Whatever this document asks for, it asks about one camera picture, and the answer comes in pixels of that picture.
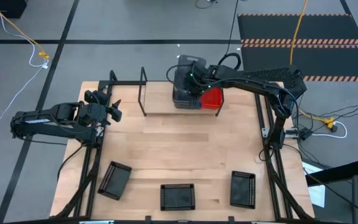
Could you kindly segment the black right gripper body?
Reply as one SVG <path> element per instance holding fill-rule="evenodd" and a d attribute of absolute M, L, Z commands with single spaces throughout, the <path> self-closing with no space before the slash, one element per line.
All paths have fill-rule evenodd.
<path fill-rule="evenodd" d="M 191 93 L 202 95 L 212 89 L 212 85 L 207 81 L 208 70 L 201 65 L 191 66 Z"/>

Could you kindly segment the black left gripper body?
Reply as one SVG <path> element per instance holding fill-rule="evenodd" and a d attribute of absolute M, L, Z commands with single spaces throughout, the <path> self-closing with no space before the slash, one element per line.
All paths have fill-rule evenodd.
<path fill-rule="evenodd" d="M 94 123 L 110 125 L 107 120 L 108 109 L 98 103 L 90 103 L 82 106 L 78 110 L 78 123 L 82 126 L 88 126 Z"/>

